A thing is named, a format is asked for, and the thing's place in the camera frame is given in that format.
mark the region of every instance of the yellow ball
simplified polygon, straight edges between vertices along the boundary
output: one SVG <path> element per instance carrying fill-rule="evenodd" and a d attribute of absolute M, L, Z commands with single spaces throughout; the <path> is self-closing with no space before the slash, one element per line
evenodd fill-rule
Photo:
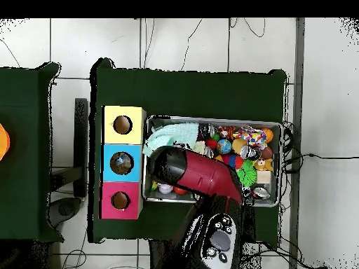
<path fill-rule="evenodd" d="M 268 128 L 263 128 L 262 131 L 264 133 L 266 133 L 266 143 L 269 143 L 272 141 L 273 139 L 273 131 L 271 129 L 268 129 Z"/>

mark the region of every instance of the yellow box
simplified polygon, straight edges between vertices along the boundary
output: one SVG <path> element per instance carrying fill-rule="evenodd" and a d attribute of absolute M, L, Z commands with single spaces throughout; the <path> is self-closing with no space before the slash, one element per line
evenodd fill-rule
<path fill-rule="evenodd" d="M 104 142 L 106 144 L 142 144 L 145 120 L 146 111 L 141 107 L 105 106 Z"/>

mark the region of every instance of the orange ball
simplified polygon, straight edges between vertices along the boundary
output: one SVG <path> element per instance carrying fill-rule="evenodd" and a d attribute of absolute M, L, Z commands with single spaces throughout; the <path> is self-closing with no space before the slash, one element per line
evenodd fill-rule
<path fill-rule="evenodd" d="M 183 188 L 177 188 L 177 187 L 173 187 L 174 192 L 176 192 L 178 195 L 183 195 L 185 193 L 187 193 L 187 190 L 184 190 Z"/>
<path fill-rule="evenodd" d="M 261 130 L 266 133 L 266 143 L 271 142 L 274 136 L 273 131 L 269 128 L 262 128 Z"/>

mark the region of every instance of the dark green table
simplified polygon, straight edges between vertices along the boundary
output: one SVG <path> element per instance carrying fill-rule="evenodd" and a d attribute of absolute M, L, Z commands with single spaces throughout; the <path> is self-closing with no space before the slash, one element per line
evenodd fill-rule
<path fill-rule="evenodd" d="M 0 161 L 0 239 L 62 241 L 47 222 L 50 195 L 49 86 L 56 63 L 0 68 L 0 123 L 11 145 Z"/>
<path fill-rule="evenodd" d="M 101 106 L 140 106 L 147 115 L 190 116 L 282 123 L 286 75 L 198 73 L 115 69 L 99 59 L 91 69 L 89 240 L 102 238 L 170 239 L 191 205 L 144 202 L 136 221 L 98 219 Z M 255 208 L 257 240 L 278 244 L 278 207 Z"/>

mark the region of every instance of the red ball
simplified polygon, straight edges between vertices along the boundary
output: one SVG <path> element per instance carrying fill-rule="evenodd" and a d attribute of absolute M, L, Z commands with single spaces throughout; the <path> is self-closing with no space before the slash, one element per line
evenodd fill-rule
<path fill-rule="evenodd" d="M 209 146 L 211 149 L 217 148 L 217 142 L 214 139 L 206 139 L 205 145 Z"/>
<path fill-rule="evenodd" d="M 187 193 L 187 190 L 184 190 L 183 188 L 177 188 L 177 187 L 173 187 L 174 192 L 176 192 L 178 195 L 183 195 L 185 193 Z"/>

